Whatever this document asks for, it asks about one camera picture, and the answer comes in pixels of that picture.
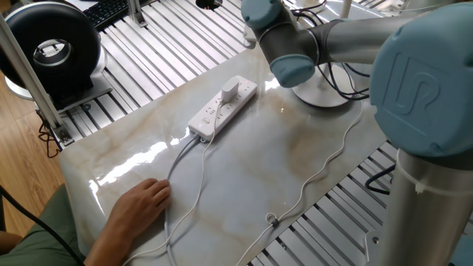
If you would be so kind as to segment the person's bare hand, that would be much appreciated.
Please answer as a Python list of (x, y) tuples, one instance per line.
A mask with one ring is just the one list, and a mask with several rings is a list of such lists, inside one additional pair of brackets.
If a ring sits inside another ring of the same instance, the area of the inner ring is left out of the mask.
[(144, 232), (171, 203), (168, 180), (147, 179), (124, 193), (115, 203), (106, 229), (119, 239), (132, 241)]

